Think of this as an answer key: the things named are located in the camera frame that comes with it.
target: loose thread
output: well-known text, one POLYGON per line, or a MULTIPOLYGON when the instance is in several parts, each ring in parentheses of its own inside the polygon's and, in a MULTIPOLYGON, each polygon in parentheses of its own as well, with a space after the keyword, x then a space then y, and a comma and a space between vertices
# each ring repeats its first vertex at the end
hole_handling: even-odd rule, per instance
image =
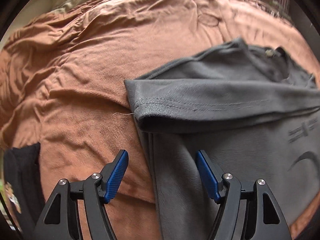
MULTIPOLYGON (((123 113, 114 113, 112 116, 114 116, 115 114, 123 114, 123 113)), ((133 114, 133 113, 131 113, 133 114)), ((130 114, 123 114, 123 115, 130 115, 130 114)))

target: bed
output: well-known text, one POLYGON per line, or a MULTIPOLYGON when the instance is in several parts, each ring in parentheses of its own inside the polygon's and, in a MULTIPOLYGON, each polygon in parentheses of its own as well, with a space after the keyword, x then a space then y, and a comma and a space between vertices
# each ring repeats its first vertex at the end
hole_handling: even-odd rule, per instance
MULTIPOLYGON (((86 179, 126 149, 127 172, 106 206, 111 224, 120 240, 159 239, 152 180, 123 80, 239 36, 283 47, 320 85, 319 62, 301 34, 257 0, 56 0, 0 53, 0 145, 41 143, 45 199, 59 179, 86 179)), ((284 211, 293 238, 319 206, 320 194, 308 198, 310 205, 284 211)))

